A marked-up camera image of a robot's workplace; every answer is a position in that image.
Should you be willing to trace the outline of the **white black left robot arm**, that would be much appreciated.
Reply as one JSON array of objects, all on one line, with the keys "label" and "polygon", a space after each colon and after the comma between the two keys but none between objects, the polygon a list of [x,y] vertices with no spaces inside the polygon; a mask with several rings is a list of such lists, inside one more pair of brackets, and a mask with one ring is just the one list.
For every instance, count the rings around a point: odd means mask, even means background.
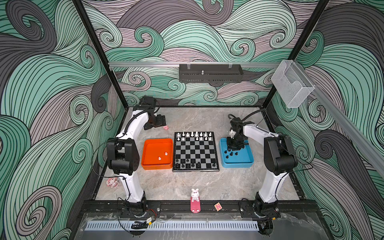
[{"label": "white black left robot arm", "polygon": [[107,141],[108,168],[121,179],[126,193],[125,205],[137,212],[147,210],[147,200],[136,173],[140,163],[136,140],[142,130],[166,125],[165,116],[157,114],[159,109],[155,98],[142,97],[133,108],[124,129],[115,138]]}]

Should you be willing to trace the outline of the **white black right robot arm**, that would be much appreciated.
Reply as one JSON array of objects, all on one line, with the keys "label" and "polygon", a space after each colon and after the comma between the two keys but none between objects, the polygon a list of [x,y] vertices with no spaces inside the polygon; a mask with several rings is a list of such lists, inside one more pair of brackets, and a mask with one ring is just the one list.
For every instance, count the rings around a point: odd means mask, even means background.
[{"label": "white black right robot arm", "polygon": [[281,184],[294,168],[298,160],[293,153],[292,140],[288,135],[279,135],[260,128],[246,118],[239,118],[232,114],[230,119],[227,148],[231,151],[241,151],[246,148],[248,139],[252,139],[264,147],[264,164],[267,173],[261,189],[257,192],[254,209],[259,215],[267,212],[278,213],[278,192]]}]

